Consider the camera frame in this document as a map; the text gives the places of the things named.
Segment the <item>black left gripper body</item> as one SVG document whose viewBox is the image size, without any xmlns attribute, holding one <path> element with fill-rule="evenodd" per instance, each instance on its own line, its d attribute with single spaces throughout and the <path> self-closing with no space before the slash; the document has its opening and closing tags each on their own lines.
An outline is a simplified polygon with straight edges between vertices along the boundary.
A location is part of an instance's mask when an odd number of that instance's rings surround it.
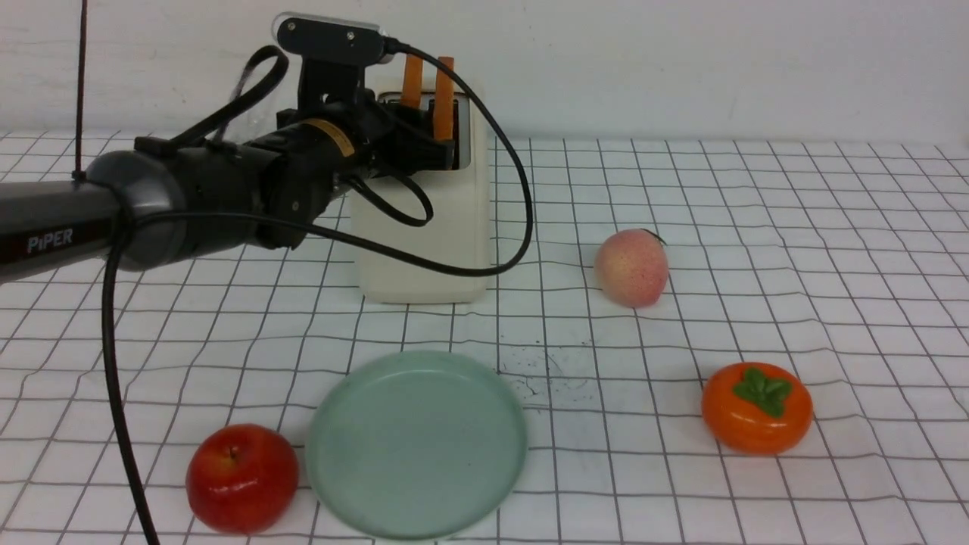
<svg viewBox="0 0 969 545">
<path fill-rule="evenodd" d="M 333 176 L 412 176 L 426 170 L 451 170 L 456 142 L 433 136 L 432 113 L 400 102 L 380 102 L 374 95 L 333 98 L 333 120 L 348 135 L 349 158 L 341 159 Z"/>
</svg>

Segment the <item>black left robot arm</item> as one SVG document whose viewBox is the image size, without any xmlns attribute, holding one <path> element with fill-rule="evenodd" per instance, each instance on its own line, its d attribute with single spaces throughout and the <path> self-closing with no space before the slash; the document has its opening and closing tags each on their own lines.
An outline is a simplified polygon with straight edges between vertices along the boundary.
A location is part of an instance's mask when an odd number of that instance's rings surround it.
<svg viewBox="0 0 969 545">
<path fill-rule="evenodd" d="M 347 191 L 407 226 L 432 204 L 412 177 L 456 166 L 456 139 L 434 134 L 434 108 L 328 100 L 285 108 L 276 130 L 242 144 L 194 139 L 170 148 L 143 138 L 87 166 L 83 180 L 2 186 L 2 281 L 104 257 L 132 221 L 174 213 L 136 230 L 119 266 L 160 268 L 235 246 L 294 249 L 304 227 Z"/>
</svg>

